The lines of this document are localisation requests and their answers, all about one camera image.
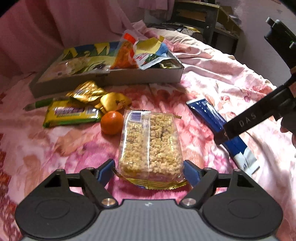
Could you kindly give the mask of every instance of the snack package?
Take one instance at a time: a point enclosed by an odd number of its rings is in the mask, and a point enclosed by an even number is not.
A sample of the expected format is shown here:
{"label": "snack package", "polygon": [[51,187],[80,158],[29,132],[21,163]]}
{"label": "snack package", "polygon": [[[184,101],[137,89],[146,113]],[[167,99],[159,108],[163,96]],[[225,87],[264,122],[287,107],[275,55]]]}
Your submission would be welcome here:
{"label": "snack package", "polygon": [[122,93],[108,93],[98,87],[92,80],[79,85],[74,91],[69,92],[67,96],[72,97],[82,103],[92,105],[100,109],[103,113],[119,110],[129,106],[131,100]]}
{"label": "snack package", "polygon": [[136,69],[138,65],[134,59],[137,38],[130,30],[125,30],[115,51],[116,59],[111,69]]}
{"label": "snack package", "polygon": [[174,189],[187,184],[172,114],[125,111],[119,174],[147,189]]}
{"label": "snack package", "polygon": [[48,106],[43,127],[99,122],[102,116],[93,106],[76,106],[70,100],[54,101]]}
{"label": "snack package", "polygon": [[162,69],[177,69],[179,68],[179,62],[176,59],[166,59],[159,63],[159,67]]}
{"label": "snack package", "polygon": [[40,81],[90,73],[106,74],[115,60],[119,42],[88,44],[65,49],[40,77]]}
{"label": "snack package", "polygon": [[166,53],[162,56],[158,56],[154,53],[143,53],[135,56],[135,61],[137,62],[138,67],[141,70],[150,68],[151,66],[168,59],[171,59],[171,57],[168,57]]}
{"label": "snack package", "polygon": [[[226,120],[206,99],[194,99],[187,101],[186,104],[194,113],[203,118],[213,133],[223,129]],[[237,166],[249,176],[252,176],[260,168],[259,161],[240,137],[235,137],[222,145],[229,152]]]}

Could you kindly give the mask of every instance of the cardboard box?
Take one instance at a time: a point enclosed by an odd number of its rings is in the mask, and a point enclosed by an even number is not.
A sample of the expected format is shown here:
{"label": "cardboard box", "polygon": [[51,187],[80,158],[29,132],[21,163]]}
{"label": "cardboard box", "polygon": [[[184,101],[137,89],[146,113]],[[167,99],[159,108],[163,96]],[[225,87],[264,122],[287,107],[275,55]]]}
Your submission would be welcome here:
{"label": "cardboard box", "polygon": [[184,66],[182,63],[168,51],[168,56],[176,59],[178,68],[175,69],[115,69],[108,74],[85,74],[72,75],[65,78],[52,79],[49,81],[40,81],[43,73],[56,62],[60,57],[51,62],[44,71],[38,73],[29,84],[30,90],[35,98],[45,95],[74,90],[78,85],[85,81],[93,80],[100,87],[108,85],[131,85],[131,84],[148,84],[148,83],[178,83],[181,80]]}

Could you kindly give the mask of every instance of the screw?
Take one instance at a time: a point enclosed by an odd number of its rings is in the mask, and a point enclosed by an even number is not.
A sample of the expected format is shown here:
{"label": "screw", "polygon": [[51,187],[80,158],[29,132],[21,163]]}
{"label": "screw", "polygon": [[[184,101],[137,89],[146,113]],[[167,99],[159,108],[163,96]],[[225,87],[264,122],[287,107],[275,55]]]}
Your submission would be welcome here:
{"label": "screw", "polygon": [[196,204],[196,200],[193,199],[193,198],[185,198],[182,200],[182,203],[185,205],[185,206],[193,206],[194,204]]}
{"label": "screw", "polygon": [[101,202],[104,206],[110,207],[116,203],[116,201],[113,198],[105,198]]}
{"label": "screw", "polygon": [[292,42],[291,45],[290,45],[290,49],[292,50],[296,50],[296,43],[295,42]]}
{"label": "screw", "polygon": [[152,206],[152,205],[153,205],[152,202],[146,202],[146,203],[145,203],[145,206],[146,206],[146,207],[150,207],[150,206]]}
{"label": "screw", "polygon": [[268,25],[271,26],[271,27],[274,25],[274,21],[273,21],[270,17],[268,17],[268,19],[266,20],[266,22],[267,22]]}

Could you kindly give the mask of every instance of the bed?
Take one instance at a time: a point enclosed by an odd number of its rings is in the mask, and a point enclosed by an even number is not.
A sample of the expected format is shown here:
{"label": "bed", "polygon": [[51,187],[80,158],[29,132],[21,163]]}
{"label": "bed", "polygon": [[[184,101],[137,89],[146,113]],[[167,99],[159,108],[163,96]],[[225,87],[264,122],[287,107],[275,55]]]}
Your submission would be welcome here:
{"label": "bed", "polygon": [[[268,80],[233,56],[223,54],[176,31],[134,25],[146,37],[165,37],[170,49],[185,69],[179,84],[110,86],[107,91],[121,92],[132,100],[135,109],[169,112],[182,116],[176,120],[184,159],[200,168],[212,167],[231,173],[236,165],[229,154],[213,141],[213,133],[195,117],[185,102],[206,98],[230,120],[275,89]],[[28,84],[34,74],[22,75],[0,93],[0,240],[19,240],[21,234],[14,220],[17,204],[42,180],[58,168],[77,173],[97,167],[108,158],[118,160],[120,136],[104,136],[100,124],[83,124],[44,129],[46,108],[30,112],[23,107],[34,102]],[[253,174],[282,207],[284,219],[277,237],[296,240],[295,153],[290,133],[280,132],[280,121],[272,117],[241,135],[260,162]],[[106,189],[122,199],[176,199],[185,196],[189,186],[155,191],[145,190],[118,177]]]}

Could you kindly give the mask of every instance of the barcode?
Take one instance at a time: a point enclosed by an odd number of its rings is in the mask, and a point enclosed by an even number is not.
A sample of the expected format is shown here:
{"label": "barcode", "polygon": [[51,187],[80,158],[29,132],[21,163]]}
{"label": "barcode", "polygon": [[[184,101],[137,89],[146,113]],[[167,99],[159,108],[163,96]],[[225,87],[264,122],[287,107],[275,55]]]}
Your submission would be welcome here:
{"label": "barcode", "polygon": [[141,122],[141,112],[132,112],[131,121]]}

